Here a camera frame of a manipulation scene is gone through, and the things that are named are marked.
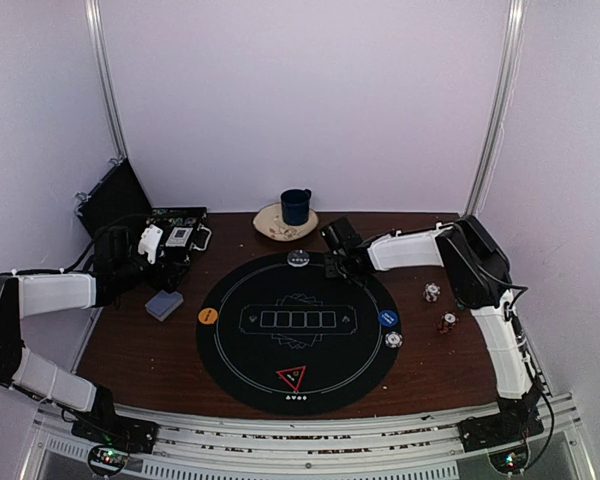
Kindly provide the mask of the orange big blind button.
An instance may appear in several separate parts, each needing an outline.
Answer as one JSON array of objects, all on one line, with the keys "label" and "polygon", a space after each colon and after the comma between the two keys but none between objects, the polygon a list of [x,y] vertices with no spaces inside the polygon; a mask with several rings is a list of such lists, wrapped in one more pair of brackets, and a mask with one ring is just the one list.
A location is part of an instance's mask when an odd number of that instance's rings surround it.
[{"label": "orange big blind button", "polygon": [[202,325],[214,325],[218,318],[218,311],[211,307],[203,308],[198,313],[198,321]]}]

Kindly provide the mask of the blue small blind button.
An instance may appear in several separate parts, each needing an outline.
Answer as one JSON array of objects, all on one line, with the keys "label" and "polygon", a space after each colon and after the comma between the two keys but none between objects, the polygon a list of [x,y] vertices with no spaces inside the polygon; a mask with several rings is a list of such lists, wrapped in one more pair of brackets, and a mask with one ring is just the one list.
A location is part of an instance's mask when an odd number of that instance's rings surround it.
[{"label": "blue small blind button", "polygon": [[382,310],[378,313],[378,322],[387,328],[394,328],[399,325],[398,314],[393,310]]}]

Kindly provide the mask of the blue white chip stack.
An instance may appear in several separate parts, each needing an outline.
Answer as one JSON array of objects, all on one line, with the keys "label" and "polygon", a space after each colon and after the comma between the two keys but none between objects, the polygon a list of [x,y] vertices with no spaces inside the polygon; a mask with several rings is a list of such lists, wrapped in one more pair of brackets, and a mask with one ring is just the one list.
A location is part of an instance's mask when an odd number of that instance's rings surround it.
[{"label": "blue white chip stack", "polygon": [[428,303],[435,303],[438,301],[441,294],[441,288],[435,283],[427,283],[424,287],[423,298]]}]

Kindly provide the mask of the blue ten poker chip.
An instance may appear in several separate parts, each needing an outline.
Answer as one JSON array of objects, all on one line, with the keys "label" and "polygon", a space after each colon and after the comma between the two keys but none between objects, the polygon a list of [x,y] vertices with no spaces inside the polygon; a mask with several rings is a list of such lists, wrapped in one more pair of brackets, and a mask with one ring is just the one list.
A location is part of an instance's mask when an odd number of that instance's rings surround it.
[{"label": "blue ten poker chip", "polygon": [[384,336],[384,342],[388,348],[397,349],[403,345],[403,337],[397,331],[390,331]]}]

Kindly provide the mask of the red triangle all-in marker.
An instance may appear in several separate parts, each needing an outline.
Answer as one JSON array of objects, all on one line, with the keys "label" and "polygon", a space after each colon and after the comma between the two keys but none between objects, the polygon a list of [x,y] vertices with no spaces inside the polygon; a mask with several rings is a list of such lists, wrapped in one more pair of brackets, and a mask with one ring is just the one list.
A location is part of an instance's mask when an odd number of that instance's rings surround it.
[{"label": "red triangle all-in marker", "polygon": [[305,365],[282,369],[276,372],[277,376],[282,381],[284,381],[294,392],[298,392],[300,390],[305,373]]}]

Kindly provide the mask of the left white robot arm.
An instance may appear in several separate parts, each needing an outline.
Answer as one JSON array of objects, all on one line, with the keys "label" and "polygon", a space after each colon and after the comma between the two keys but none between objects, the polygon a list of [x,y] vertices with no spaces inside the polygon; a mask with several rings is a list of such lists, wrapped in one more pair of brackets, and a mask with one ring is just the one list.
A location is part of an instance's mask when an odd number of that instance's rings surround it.
[{"label": "left white robot arm", "polygon": [[76,263],[56,270],[0,273],[0,386],[86,414],[86,429],[103,444],[117,442],[124,424],[109,391],[28,345],[30,319],[85,317],[141,284],[176,290],[189,265],[191,227],[147,225],[132,238],[114,225],[99,231]]}]

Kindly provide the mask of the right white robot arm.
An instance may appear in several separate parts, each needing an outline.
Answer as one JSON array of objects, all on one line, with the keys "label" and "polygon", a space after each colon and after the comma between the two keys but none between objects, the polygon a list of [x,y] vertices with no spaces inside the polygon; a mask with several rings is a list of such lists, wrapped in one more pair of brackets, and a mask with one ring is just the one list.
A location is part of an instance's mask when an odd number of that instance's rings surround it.
[{"label": "right white robot arm", "polygon": [[456,301],[476,320],[493,364],[500,410],[493,419],[493,433],[510,442],[530,426],[541,388],[516,312],[517,299],[526,288],[512,282],[508,258],[475,216],[438,223],[431,230],[395,230],[366,241],[348,218],[341,217],[320,234],[336,276],[443,268]]}]

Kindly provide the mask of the blue playing card deck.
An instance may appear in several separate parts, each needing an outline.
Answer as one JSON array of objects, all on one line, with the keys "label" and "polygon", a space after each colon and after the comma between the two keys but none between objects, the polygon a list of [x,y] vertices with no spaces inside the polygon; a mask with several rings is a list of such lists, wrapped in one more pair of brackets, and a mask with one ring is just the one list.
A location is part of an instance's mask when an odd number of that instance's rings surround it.
[{"label": "blue playing card deck", "polygon": [[183,296],[179,292],[160,291],[145,304],[145,310],[156,320],[164,321],[183,301]]}]

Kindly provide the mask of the black poker set case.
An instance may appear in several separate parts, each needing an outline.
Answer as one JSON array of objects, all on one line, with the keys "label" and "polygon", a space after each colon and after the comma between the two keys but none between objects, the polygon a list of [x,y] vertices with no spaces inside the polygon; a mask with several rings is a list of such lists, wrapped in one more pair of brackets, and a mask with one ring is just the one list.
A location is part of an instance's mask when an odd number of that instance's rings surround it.
[{"label": "black poker set case", "polygon": [[151,224],[162,231],[157,258],[186,262],[208,248],[212,232],[204,207],[154,207],[129,160],[112,167],[91,189],[76,195],[76,215],[94,240],[88,264],[95,272],[114,275],[126,259],[138,254],[143,231]]}]

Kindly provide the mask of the dark blue mug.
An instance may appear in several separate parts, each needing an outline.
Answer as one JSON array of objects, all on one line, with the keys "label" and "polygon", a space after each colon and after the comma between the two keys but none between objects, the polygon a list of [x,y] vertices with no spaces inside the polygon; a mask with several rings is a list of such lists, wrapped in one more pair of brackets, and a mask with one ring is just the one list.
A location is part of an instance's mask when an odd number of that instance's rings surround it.
[{"label": "dark blue mug", "polygon": [[309,189],[289,189],[280,195],[283,221],[290,226],[308,222],[312,191]]}]

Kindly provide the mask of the beige ceramic saucer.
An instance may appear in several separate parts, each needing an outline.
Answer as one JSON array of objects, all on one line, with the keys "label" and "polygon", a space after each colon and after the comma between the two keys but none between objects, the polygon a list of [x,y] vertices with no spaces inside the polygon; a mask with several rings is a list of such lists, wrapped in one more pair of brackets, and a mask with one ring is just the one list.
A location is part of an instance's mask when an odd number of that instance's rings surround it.
[{"label": "beige ceramic saucer", "polygon": [[308,236],[319,225],[319,216],[310,209],[308,221],[299,226],[288,225],[283,220],[281,203],[274,203],[261,209],[253,219],[255,230],[265,237],[278,242],[292,242]]}]

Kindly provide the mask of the round black poker mat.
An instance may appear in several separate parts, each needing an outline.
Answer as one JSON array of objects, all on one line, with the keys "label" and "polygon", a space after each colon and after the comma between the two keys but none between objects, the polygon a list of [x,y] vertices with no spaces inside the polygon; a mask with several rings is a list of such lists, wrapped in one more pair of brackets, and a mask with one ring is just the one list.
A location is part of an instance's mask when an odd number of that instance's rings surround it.
[{"label": "round black poker mat", "polygon": [[[374,390],[399,350],[385,345],[390,331],[378,313],[394,299],[373,276],[328,279],[324,256],[310,253],[302,268],[277,253],[251,260],[224,276],[201,309],[214,308],[214,325],[198,321],[197,350],[214,381],[231,397],[280,416],[337,411]],[[306,366],[298,392],[276,374]]]}]

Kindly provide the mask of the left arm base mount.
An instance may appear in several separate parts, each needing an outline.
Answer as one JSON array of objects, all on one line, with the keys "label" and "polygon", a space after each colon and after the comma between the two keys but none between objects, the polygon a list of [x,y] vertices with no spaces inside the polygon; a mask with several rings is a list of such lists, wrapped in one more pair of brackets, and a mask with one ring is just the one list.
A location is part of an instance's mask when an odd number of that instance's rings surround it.
[{"label": "left arm base mount", "polygon": [[95,443],[87,453],[87,466],[97,476],[111,477],[122,472],[133,454],[151,454],[158,430],[155,422],[123,418],[114,433],[84,420],[74,420],[71,433]]}]

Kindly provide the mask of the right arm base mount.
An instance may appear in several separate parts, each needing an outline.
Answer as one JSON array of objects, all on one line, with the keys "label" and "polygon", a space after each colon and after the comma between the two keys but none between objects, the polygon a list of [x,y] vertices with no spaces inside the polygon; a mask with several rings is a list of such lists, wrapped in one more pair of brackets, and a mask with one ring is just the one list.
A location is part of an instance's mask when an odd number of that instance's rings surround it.
[{"label": "right arm base mount", "polygon": [[465,452],[486,450],[491,467],[500,474],[522,474],[533,463],[528,440],[544,432],[538,419],[526,424],[504,422],[498,415],[470,417],[458,424]]}]

